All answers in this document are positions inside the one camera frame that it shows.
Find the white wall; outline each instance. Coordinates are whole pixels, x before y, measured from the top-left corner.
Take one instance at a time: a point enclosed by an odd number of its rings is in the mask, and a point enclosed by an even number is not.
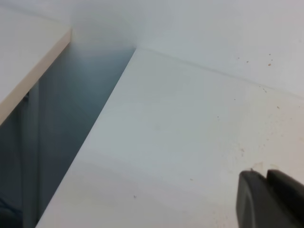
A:
[[[304,96],[300,0],[2,1],[72,24],[81,52],[141,45]]]
[[[304,97],[300,0],[0,0],[0,4],[73,27],[71,46],[41,81],[42,209],[134,46]]]

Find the white shelf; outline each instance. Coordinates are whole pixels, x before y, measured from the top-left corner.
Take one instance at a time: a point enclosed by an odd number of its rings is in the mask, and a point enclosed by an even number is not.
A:
[[[0,7],[0,124],[71,39],[67,26]]]
[[[237,227],[238,174],[304,182],[304,101],[139,49],[37,228]]]

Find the dust speck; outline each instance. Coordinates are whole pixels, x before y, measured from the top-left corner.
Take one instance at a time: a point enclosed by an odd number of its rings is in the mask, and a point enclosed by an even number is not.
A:
[[[257,171],[257,172],[263,172],[263,162],[255,163],[255,164],[252,166],[252,169],[253,169],[254,171]]]
[[[270,164],[270,168],[271,169],[275,169],[275,170],[279,169],[279,167],[277,165],[274,165],[274,164]]]

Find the white desk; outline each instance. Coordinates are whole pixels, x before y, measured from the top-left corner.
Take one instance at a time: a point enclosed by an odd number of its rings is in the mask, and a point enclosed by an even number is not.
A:
[[[0,7],[0,125],[30,95],[20,111],[24,228],[33,228],[38,219],[39,91],[32,87],[70,40],[67,26]]]
[[[0,124],[71,40],[67,26],[0,7]]]
[[[238,174],[304,182],[304,101],[139,49],[37,228],[237,227]]]

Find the black plastic object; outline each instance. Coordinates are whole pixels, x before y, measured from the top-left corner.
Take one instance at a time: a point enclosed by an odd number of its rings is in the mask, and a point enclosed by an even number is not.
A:
[[[241,172],[237,191],[239,228],[304,228],[303,192],[303,185],[280,171],[268,171],[267,179],[256,171]]]

